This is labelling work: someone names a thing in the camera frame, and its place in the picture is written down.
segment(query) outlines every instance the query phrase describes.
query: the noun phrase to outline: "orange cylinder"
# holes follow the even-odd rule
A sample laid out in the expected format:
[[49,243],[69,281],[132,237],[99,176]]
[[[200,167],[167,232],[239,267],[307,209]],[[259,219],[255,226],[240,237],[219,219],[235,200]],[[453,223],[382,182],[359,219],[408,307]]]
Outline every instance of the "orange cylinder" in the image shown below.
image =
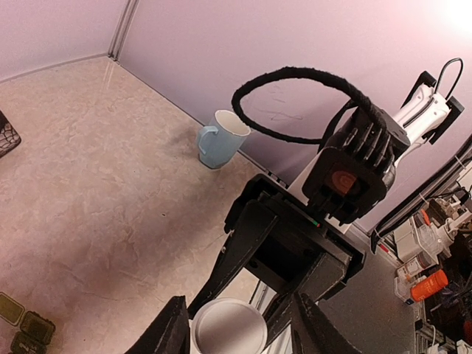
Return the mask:
[[448,277],[441,269],[412,288],[412,299],[416,302],[427,299],[431,295],[435,295],[447,284],[449,284]]

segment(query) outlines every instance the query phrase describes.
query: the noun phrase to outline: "white panel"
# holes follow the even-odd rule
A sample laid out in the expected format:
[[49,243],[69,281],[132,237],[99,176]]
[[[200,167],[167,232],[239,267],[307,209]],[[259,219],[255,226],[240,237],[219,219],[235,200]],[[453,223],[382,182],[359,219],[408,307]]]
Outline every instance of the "white panel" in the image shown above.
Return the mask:
[[0,81],[108,51],[125,0],[0,1]]
[[[217,109],[231,107],[235,89],[282,66],[311,66],[344,76],[394,114],[422,71],[437,77],[448,59],[461,56],[466,68],[455,96],[471,109],[471,13],[470,0],[141,0],[120,61],[208,122]],[[455,70],[448,73],[443,93]],[[285,81],[256,90],[245,107],[271,128],[317,137],[346,100],[318,84]],[[389,197],[361,226],[370,228],[398,205],[471,131],[466,111],[437,145],[406,158]],[[254,133],[243,150],[290,182],[317,147]]]

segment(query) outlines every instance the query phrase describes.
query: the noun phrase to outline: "wire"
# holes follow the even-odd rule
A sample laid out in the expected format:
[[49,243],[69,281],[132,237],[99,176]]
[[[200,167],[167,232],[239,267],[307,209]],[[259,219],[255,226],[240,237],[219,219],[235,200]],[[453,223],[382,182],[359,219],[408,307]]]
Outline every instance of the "wire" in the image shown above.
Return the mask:
[[433,344],[432,344],[432,347],[434,347],[435,341],[436,341],[436,327],[433,325]]
[[240,117],[241,121],[243,121],[243,123],[248,125],[250,128],[259,131],[262,134],[269,135],[275,139],[283,140],[285,142],[294,142],[297,144],[323,145],[326,142],[326,139],[329,138],[329,136],[327,137],[329,134],[323,134],[322,138],[316,139],[282,134],[258,124],[253,119],[249,118],[241,107],[241,100],[243,97],[250,94],[253,90],[268,83],[286,79],[309,79],[332,89],[344,92],[351,100],[343,108],[356,104],[367,115],[371,122],[375,123],[375,125],[381,129],[386,129],[386,123],[381,110],[353,84],[349,83],[342,77],[312,68],[295,68],[286,66],[276,70],[275,72],[265,73],[248,81],[233,94],[231,100],[233,111]]
[[450,66],[452,63],[455,63],[456,61],[460,62],[460,69],[459,69],[459,74],[457,74],[456,80],[454,81],[454,84],[451,87],[451,90],[448,92],[448,94],[445,96],[445,100],[449,100],[449,97],[452,95],[452,92],[456,88],[457,83],[459,82],[459,79],[462,75],[462,70],[464,69],[464,61],[461,58],[454,58],[450,59],[441,69],[440,77],[437,79],[436,86],[434,87],[434,93],[437,93],[437,90],[440,87],[441,81],[443,79],[443,75],[445,70]]

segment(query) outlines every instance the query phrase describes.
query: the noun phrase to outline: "white cup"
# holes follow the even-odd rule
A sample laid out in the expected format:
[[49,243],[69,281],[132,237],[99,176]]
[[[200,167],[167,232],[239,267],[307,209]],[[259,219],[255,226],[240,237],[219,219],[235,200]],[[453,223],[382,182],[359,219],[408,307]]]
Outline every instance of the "white cup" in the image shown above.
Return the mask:
[[267,342],[267,325],[250,304],[216,299],[196,313],[192,340],[201,354],[261,354]]

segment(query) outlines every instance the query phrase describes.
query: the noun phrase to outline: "beige countertop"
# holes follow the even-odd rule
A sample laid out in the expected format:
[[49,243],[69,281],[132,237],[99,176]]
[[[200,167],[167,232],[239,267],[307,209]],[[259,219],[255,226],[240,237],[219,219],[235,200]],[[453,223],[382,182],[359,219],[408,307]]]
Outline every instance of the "beige countertop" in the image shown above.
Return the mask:
[[[55,323],[50,354],[125,352],[204,284],[258,169],[207,169],[199,124],[107,58],[2,83],[0,110],[23,139],[0,159],[0,291]],[[16,331],[0,320],[0,353]]]

